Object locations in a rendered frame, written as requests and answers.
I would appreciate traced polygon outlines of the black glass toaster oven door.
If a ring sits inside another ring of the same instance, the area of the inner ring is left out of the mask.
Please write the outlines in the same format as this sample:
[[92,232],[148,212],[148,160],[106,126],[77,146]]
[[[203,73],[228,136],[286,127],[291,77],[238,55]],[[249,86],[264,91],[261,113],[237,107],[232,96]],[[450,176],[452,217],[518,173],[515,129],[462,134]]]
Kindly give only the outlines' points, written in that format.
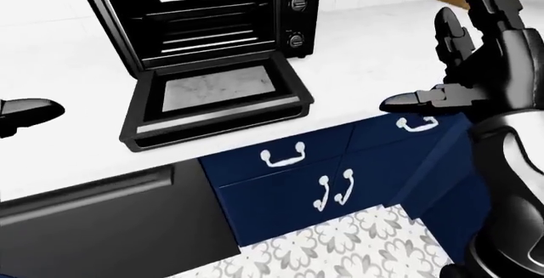
[[139,73],[119,140],[132,152],[304,117],[314,99],[278,50]]

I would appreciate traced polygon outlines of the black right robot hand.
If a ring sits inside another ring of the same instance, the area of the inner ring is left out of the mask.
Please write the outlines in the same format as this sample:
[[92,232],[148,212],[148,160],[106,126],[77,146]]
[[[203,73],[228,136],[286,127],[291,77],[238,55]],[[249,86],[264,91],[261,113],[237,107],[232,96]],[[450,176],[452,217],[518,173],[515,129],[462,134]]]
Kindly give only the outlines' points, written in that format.
[[436,53],[446,65],[443,82],[428,91],[398,94],[379,106],[390,113],[425,116],[479,112],[501,114],[544,109],[544,40],[524,25],[519,0],[466,0],[475,48],[466,27],[443,7],[434,18]]

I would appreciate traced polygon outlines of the narrow navy blue drawer front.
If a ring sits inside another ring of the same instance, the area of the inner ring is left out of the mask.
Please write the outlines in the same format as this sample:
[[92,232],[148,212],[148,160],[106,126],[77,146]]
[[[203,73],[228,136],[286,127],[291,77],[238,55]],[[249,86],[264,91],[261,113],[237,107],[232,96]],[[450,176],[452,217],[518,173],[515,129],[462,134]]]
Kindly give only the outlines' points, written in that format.
[[434,116],[439,125],[425,132],[406,132],[396,127],[398,119],[404,117],[410,127],[419,127],[426,124],[419,114],[384,114],[370,119],[364,119],[354,124],[354,131],[348,144],[347,152],[366,150],[380,147],[408,139],[423,140],[427,137],[439,137],[453,124],[462,119],[461,114]]

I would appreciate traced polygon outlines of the navy blue base cabinet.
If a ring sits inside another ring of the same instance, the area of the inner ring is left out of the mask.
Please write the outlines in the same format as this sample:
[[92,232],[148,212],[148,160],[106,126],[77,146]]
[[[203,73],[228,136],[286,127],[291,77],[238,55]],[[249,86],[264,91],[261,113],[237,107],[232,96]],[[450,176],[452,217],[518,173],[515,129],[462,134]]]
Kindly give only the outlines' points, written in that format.
[[241,247],[373,206],[422,216],[469,175],[463,114],[385,114],[204,156]]

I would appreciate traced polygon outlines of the wide navy blue drawer front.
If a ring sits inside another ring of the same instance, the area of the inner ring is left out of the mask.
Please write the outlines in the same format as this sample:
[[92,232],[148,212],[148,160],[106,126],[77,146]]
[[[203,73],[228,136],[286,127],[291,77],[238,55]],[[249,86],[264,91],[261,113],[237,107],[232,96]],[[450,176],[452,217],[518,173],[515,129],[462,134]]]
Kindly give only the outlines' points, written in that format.
[[[219,188],[223,185],[238,183],[243,180],[278,173],[340,156],[348,146],[353,128],[353,124],[342,124],[283,139],[275,139],[258,145],[249,145],[204,156],[200,158],[200,163],[212,186]],[[286,167],[268,167],[260,158],[262,150],[270,152],[271,162],[298,157],[299,154],[295,150],[297,142],[304,142],[306,145],[306,157],[301,162]]]

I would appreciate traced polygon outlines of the metal oven rack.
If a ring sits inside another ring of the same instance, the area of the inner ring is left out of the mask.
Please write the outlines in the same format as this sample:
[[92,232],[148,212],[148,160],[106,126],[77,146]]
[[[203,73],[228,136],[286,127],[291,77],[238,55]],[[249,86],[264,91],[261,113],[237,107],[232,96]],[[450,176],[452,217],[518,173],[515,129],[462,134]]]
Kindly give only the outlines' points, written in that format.
[[163,40],[157,49],[158,55],[206,52],[221,48],[238,48],[246,45],[264,45],[275,48],[275,40],[260,35],[253,29],[240,28],[219,32],[208,32],[193,36],[176,36]]

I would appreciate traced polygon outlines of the navy blue cabinet door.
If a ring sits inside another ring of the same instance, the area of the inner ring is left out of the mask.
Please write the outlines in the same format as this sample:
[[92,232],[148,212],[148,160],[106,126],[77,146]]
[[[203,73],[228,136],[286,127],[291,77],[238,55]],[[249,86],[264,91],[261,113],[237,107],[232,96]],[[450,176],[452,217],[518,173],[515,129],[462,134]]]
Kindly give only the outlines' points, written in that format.
[[413,217],[466,177],[471,163],[465,119],[439,137],[408,139],[345,155],[335,176],[332,193],[344,193],[349,182],[343,172],[354,171],[354,188],[344,206],[333,201],[323,219],[339,218],[373,206],[400,204]]
[[323,212],[313,202],[323,196],[318,180],[329,178],[332,187],[341,157],[295,167],[280,173],[244,180],[218,188],[218,198],[240,247],[247,247],[318,224]]

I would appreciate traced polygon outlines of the black toaster oven body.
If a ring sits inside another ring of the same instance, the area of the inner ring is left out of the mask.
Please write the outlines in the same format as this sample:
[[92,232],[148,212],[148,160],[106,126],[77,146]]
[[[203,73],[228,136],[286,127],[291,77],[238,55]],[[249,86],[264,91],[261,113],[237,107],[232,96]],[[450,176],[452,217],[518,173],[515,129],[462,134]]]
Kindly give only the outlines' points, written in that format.
[[[319,0],[308,0],[294,12],[289,0],[88,0],[92,10],[132,77],[153,68],[211,60],[231,55],[278,50],[286,58],[311,55]],[[249,28],[275,40],[275,48],[246,45],[206,52],[158,55],[163,40]],[[305,44],[287,45],[292,32],[302,32]]]

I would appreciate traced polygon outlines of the black dishwasher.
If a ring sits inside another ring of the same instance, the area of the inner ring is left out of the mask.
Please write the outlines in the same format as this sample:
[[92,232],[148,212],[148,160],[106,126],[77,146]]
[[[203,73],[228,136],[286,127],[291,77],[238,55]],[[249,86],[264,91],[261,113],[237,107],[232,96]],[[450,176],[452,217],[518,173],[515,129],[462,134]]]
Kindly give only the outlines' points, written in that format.
[[173,184],[0,225],[0,274],[13,278],[167,278],[240,249],[197,160]]

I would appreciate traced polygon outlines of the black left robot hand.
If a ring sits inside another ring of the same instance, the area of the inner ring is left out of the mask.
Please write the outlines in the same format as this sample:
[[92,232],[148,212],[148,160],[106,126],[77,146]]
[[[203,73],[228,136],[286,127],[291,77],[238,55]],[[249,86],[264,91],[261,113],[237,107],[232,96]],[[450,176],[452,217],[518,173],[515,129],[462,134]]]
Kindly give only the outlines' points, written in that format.
[[50,99],[0,99],[0,139],[12,137],[19,128],[49,122],[65,113],[65,108]]

